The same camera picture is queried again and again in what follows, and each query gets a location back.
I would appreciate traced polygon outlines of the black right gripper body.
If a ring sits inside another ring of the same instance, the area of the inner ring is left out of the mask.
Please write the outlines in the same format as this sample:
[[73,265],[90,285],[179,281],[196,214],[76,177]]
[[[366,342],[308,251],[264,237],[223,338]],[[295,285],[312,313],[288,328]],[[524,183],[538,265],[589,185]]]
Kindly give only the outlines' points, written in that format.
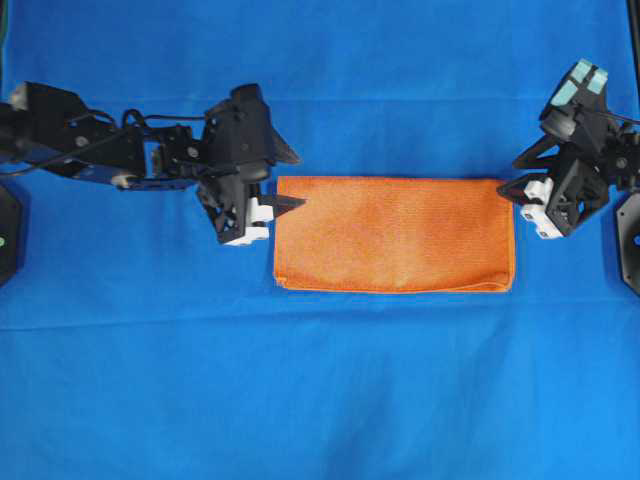
[[542,204],[521,207],[521,216],[535,225],[543,239],[569,236],[608,201],[608,184],[599,162],[613,137],[607,117],[608,72],[590,62],[577,62],[564,75],[539,116],[541,130],[560,144],[548,151],[556,160],[544,182],[526,189]]

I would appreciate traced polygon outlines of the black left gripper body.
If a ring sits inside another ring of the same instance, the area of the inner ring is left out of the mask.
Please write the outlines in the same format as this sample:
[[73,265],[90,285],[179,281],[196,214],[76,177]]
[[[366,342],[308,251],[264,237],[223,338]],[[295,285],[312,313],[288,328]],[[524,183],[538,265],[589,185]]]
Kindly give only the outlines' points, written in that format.
[[225,246],[246,246],[269,238],[274,207],[262,198],[261,183],[275,165],[270,109],[257,84],[233,89],[206,113],[206,168],[198,176],[198,198]]

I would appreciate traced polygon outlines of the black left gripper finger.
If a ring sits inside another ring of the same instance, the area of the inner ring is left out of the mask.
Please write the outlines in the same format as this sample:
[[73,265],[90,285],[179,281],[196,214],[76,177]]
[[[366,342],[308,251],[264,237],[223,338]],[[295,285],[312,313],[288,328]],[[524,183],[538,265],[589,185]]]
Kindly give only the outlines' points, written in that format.
[[274,220],[285,213],[301,207],[305,199],[279,195],[261,194],[258,196],[258,220]]
[[297,152],[285,141],[273,124],[270,124],[269,138],[271,142],[269,163],[271,165],[298,165],[301,162]]

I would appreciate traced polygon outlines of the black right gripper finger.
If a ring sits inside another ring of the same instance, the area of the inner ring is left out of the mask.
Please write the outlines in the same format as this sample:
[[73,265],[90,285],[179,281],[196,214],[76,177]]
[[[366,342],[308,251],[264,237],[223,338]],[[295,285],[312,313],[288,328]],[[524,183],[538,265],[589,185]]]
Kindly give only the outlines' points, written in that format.
[[541,205],[542,201],[539,199],[529,198],[525,193],[525,189],[530,182],[532,181],[544,182],[546,178],[547,176],[544,173],[538,173],[538,172],[529,173],[498,186],[496,189],[496,192],[502,198],[516,205],[527,205],[527,204]]
[[512,162],[512,167],[518,170],[548,169],[557,157],[556,153],[548,154],[548,151],[559,144],[556,137],[545,134],[518,155]]

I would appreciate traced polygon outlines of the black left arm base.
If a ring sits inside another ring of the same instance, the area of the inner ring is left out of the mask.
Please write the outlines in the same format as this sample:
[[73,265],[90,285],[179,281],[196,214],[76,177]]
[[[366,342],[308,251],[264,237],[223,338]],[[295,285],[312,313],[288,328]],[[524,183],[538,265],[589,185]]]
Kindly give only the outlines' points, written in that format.
[[19,199],[1,186],[1,286],[5,286],[22,267],[24,212]]

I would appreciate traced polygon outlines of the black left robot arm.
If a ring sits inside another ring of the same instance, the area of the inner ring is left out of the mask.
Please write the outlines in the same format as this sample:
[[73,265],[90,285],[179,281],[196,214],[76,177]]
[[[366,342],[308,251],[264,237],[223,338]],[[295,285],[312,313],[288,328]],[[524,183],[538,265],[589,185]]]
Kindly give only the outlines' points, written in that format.
[[222,245],[269,237],[268,225],[304,205],[302,198],[263,192],[279,164],[300,159],[274,128],[256,84],[241,85],[199,116],[121,119],[89,108],[74,92],[34,82],[19,85],[1,105],[1,159],[120,191],[183,191],[197,198]]

